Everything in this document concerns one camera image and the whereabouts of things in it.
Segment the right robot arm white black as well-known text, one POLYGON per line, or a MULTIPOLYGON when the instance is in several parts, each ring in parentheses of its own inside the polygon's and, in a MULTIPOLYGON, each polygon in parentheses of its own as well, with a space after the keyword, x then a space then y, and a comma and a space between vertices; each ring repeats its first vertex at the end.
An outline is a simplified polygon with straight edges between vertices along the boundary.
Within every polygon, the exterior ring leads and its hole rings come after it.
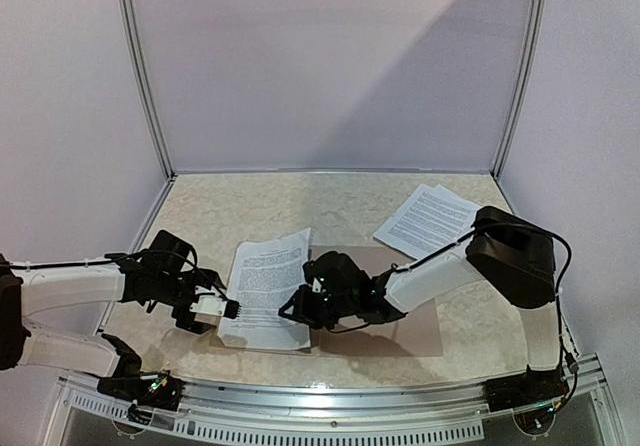
POLYGON ((518 378, 516 388, 524 401, 537 402, 554 388, 554 369, 561 363, 554 251, 559 240, 555 233, 501 209, 483 207, 469 232, 377 276, 369 276, 337 251, 306 262, 303 284, 278 314, 327 331, 349 317, 367 326, 387 324, 450 291, 486 281, 520 314, 529 371, 518 378))

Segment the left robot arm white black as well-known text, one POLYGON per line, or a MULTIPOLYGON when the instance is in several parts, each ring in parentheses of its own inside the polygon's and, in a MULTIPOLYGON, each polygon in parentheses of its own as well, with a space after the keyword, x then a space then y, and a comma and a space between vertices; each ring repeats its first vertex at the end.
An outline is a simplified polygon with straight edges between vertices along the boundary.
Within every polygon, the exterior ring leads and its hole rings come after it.
POLYGON ((1 368, 50 366, 109 378, 128 400, 148 392, 142 360, 111 335, 59 332, 34 321, 37 313, 89 303, 137 303, 148 312, 170 307, 179 329, 210 330, 198 316, 234 319, 240 305, 220 276, 197 264, 191 244, 162 230, 150 247, 93 260, 30 264, 1 262, 1 368))

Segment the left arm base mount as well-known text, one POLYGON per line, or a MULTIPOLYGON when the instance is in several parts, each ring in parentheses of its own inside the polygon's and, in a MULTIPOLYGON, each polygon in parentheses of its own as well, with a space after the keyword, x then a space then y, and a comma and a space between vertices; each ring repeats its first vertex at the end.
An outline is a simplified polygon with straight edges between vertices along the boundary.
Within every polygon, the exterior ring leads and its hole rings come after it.
POLYGON ((139 406, 176 412, 185 382, 169 372, 116 370, 110 377, 98 380, 97 392, 139 406))

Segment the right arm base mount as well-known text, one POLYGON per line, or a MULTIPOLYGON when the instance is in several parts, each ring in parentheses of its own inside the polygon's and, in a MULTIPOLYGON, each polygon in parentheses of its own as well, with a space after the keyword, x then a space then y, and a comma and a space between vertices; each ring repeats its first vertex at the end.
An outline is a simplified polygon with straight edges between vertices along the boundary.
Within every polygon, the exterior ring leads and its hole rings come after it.
POLYGON ((491 412, 527 407, 551 414, 570 398, 572 386, 561 367, 546 371, 527 368, 522 373, 485 381, 483 391, 491 412))

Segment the translucent brown folder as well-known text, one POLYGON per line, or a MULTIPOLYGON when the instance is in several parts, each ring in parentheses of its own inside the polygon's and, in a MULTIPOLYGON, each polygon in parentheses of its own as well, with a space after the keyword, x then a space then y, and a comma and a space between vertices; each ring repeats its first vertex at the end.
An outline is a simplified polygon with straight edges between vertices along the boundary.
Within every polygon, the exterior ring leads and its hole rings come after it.
POLYGON ((305 279, 328 286, 317 294, 310 286, 296 295, 292 317, 309 328, 311 346, 323 357, 433 358, 444 354, 433 300, 403 313, 384 298, 392 269, 409 261, 382 246, 313 246, 305 279))

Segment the printed paper sheet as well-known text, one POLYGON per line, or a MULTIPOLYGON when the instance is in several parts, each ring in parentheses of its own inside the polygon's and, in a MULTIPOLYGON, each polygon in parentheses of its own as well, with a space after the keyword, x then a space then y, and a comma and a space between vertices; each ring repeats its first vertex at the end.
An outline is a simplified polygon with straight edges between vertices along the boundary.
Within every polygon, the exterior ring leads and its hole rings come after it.
POLYGON ((279 316, 279 309, 305 283, 309 228, 236 249, 228 296, 240 304, 238 317, 223 318, 218 337, 227 348, 297 351, 311 344, 309 328, 279 316))

